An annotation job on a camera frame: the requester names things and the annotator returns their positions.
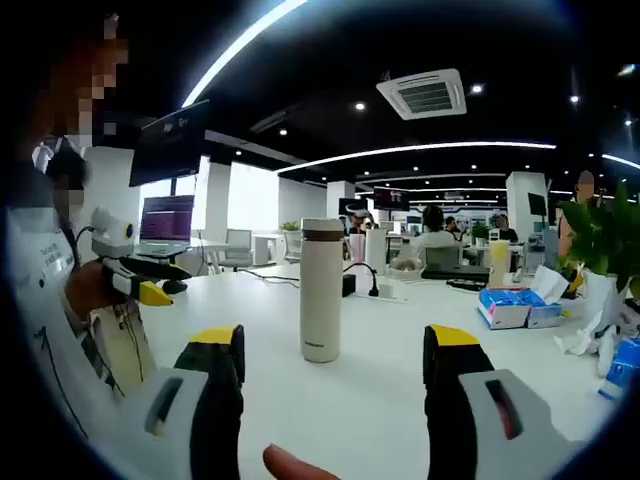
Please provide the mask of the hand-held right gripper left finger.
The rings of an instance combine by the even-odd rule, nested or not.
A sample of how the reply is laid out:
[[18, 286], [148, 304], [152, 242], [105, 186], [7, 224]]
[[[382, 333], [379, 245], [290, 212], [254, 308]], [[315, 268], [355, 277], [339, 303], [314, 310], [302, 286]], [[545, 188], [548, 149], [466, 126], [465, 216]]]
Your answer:
[[104, 461], [125, 479], [239, 478], [244, 346], [242, 325], [192, 337], [121, 403]]

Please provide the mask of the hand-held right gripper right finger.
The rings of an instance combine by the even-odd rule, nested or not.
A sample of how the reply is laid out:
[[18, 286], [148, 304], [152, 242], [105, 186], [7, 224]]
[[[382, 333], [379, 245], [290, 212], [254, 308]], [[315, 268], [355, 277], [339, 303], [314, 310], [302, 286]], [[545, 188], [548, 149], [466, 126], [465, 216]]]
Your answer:
[[495, 369], [471, 334], [431, 324], [423, 337], [431, 479], [549, 479], [581, 448], [547, 402]]

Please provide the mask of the person's left hand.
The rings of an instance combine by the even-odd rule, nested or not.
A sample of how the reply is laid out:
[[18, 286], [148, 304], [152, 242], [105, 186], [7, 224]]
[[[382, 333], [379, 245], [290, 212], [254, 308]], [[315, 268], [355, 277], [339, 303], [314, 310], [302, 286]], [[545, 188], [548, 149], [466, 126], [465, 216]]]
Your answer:
[[101, 262], [91, 261], [73, 270], [64, 291], [74, 314], [82, 321], [92, 311], [127, 302], [126, 296], [116, 290], [107, 279]]

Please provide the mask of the person's right hand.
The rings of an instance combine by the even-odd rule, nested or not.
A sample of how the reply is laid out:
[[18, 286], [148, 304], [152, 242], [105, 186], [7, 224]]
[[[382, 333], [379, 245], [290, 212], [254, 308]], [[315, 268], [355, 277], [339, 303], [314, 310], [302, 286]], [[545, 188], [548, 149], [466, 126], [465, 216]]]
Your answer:
[[297, 458], [275, 444], [265, 448], [262, 456], [266, 469], [278, 480], [338, 480], [334, 474]]

